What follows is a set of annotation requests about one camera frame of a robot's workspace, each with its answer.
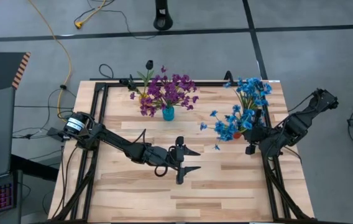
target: gray floor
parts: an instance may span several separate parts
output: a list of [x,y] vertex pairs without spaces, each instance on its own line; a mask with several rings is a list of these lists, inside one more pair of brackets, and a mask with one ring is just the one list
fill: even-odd
[[[88,9],[84,0],[34,0],[34,3],[58,35],[126,32],[122,16],[108,12],[98,13],[82,30],[76,30],[74,18]],[[153,4],[151,0],[118,0],[108,8],[123,10],[132,31],[153,31]],[[249,4],[256,27],[353,24],[353,1],[249,0]],[[240,0],[170,0],[170,10],[175,21],[173,30],[248,27]],[[4,21],[10,20],[12,25],[7,26]],[[0,1],[0,37],[37,35],[49,32],[27,1]],[[258,33],[258,38],[268,78],[282,81],[289,108],[315,88],[325,88],[338,96],[338,109],[319,115],[298,147],[316,217],[353,223],[353,143],[346,128],[346,119],[353,111],[353,30],[268,32]],[[73,62],[68,86],[73,93],[81,80],[100,77],[101,63],[112,66],[115,77],[135,75],[148,59],[154,60],[157,68],[164,64],[175,73],[187,73],[195,79],[222,78],[226,70],[235,77],[260,76],[248,33],[62,42]],[[16,104],[46,105],[49,93],[67,75],[66,55],[51,40],[0,42],[0,52],[26,51],[32,56],[17,91]],[[50,99],[53,106],[56,100],[57,96]],[[66,94],[62,106],[73,104],[73,97]],[[56,110],[50,112],[47,127],[61,128],[63,123],[56,117]],[[14,129],[39,127],[47,116],[47,109],[17,108]],[[31,158],[59,150],[60,146],[49,138],[18,140],[14,141],[12,151]],[[59,154],[39,160],[53,164],[58,162]],[[53,183],[33,177],[25,177],[24,182],[32,187],[32,194],[23,205],[23,223],[45,219],[41,201],[44,194],[53,190]],[[50,198],[51,194],[45,201],[47,208]]]

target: wooden tabletop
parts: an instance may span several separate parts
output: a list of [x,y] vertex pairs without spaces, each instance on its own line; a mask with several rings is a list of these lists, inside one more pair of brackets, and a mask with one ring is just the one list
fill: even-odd
[[[288,116],[280,82],[270,81],[273,93],[267,97],[270,119],[276,125]],[[75,111],[89,113],[95,82],[81,82]],[[101,143],[96,168],[89,222],[248,222],[272,221],[265,183],[262,159],[257,153],[245,154],[247,142],[243,138],[221,142],[220,151],[214,149],[216,133],[211,129],[200,131],[202,121],[214,124],[209,114],[217,109],[220,117],[230,114],[237,104],[234,92],[223,87],[199,87],[195,93],[199,100],[193,111],[175,108],[175,120],[168,122],[158,111],[154,118],[143,117],[139,102],[130,100],[127,88],[111,87],[104,124],[116,134],[133,141],[143,129],[146,142],[168,149],[178,136],[185,137],[185,144],[201,156],[185,156],[184,166],[201,166],[186,175],[185,183],[175,183],[174,170],[165,177],[154,175],[154,168],[131,162],[124,153]],[[101,94],[96,109],[97,115]],[[75,141],[65,146],[64,161],[75,148]],[[75,190],[81,149],[71,158],[66,199]],[[313,216],[299,159],[285,151],[279,157],[285,188],[298,206]],[[279,216],[282,216],[280,197]],[[62,170],[58,175],[55,193],[48,217],[52,217],[62,197]],[[80,198],[77,217],[82,216],[85,191]]]

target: black metal frame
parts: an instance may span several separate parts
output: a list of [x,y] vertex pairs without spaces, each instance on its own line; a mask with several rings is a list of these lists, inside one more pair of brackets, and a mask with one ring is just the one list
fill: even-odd
[[[196,81],[195,84],[196,84],[196,86],[222,86],[227,81],[230,81],[232,83],[232,86],[237,86],[237,83],[234,82],[232,74],[229,71],[226,73],[226,75],[224,77],[224,80],[226,80],[226,81],[220,81],[220,82],[201,82],[201,81]],[[136,83],[136,84],[137,84],[137,86],[143,86],[143,83]],[[103,123],[103,116],[104,116],[104,111],[106,109],[109,88],[110,87],[122,87],[122,86],[123,85],[121,85],[118,82],[114,82],[114,83],[97,82],[95,84],[93,102],[92,102],[92,105],[91,105],[90,114],[91,114],[91,116],[95,115],[96,107],[97,107],[97,104],[98,104],[99,92],[101,90],[103,90],[103,97],[102,97],[102,101],[101,101],[101,110],[100,110],[100,113],[99,113],[99,120],[98,120],[99,123]],[[265,124],[267,126],[270,126],[271,125],[270,124],[270,117],[269,117],[268,109],[267,109],[266,106],[264,106],[264,112],[265,112]],[[78,178],[77,178],[76,186],[79,186],[81,184],[82,179],[83,179],[83,176],[84,176],[84,173],[85,173],[85,167],[86,167],[87,158],[88,158],[87,151],[83,151],[83,155],[81,157],[80,169],[79,169],[79,172],[78,172]],[[95,162],[97,160],[98,160],[98,150],[95,150],[93,152],[92,161]],[[267,164],[268,163],[268,159],[263,154],[262,154],[262,160],[263,160],[264,170],[265,170],[268,167],[268,166],[266,166],[266,165],[268,165]],[[273,158],[273,163],[274,163],[273,166],[275,168],[277,181],[284,188],[283,177],[282,177],[282,172],[281,172],[281,169],[280,169],[280,163],[278,161],[278,157],[274,157]],[[278,217],[275,193],[273,191],[272,180],[267,175],[265,175],[265,178],[266,178],[267,190],[268,190],[268,195],[269,195],[269,200],[270,200],[270,208],[271,208],[271,211],[272,211],[272,218],[273,218],[274,221],[276,221],[279,217]],[[84,204],[84,210],[83,210],[83,217],[82,217],[83,220],[87,220],[88,219],[89,205],[90,205],[91,197],[92,197],[93,184],[94,183],[93,183],[93,180],[92,180],[87,186],[86,198],[85,198],[85,204]],[[291,218],[290,211],[289,211],[289,209],[287,207],[287,204],[286,204],[286,202],[284,201],[283,198],[282,198],[282,204],[283,204],[283,211],[285,213],[285,218]],[[76,219],[77,209],[78,209],[78,201],[74,204],[74,206],[72,208],[71,215],[70,215],[70,219],[71,220],[75,220]]]

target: flower bouquet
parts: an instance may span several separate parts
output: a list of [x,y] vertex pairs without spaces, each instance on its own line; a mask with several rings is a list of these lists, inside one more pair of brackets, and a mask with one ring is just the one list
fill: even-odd
[[148,66],[148,63],[146,76],[138,72],[138,75],[144,81],[144,90],[140,91],[136,88],[136,85],[129,86],[130,91],[133,91],[130,98],[134,100],[138,96],[142,116],[154,117],[157,110],[162,110],[164,120],[172,121],[174,119],[174,106],[193,110],[192,103],[196,103],[199,97],[193,96],[191,98],[187,93],[197,90],[194,81],[190,80],[188,75],[180,76],[178,74],[173,74],[172,79],[169,80],[165,74],[167,69],[164,66],[161,68],[163,76],[156,75],[155,78],[151,79],[154,73],[154,71],[150,71],[153,68],[153,62],[151,62],[151,66]]
[[[231,88],[231,83],[226,83],[224,87]],[[240,138],[245,131],[252,129],[255,111],[260,106],[268,105],[264,96],[270,94],[272,87],[268,83],[262,83],[258,78],[249,78],[246,82],[239,78],[237,88],[231,89],[239,99],[239,104],[232,107],[232,114],[225,115],[225,122],[218,119],[216,110],[210,114],[217,119],[215,128],[211,129],[219,135],[218,143]],[[259,119],[259,125],[264,125],[261,119]],[[208,125],[201,123],[200,130],[206,128],[209,128]],[[215,149],[220,150],[218,143]]]

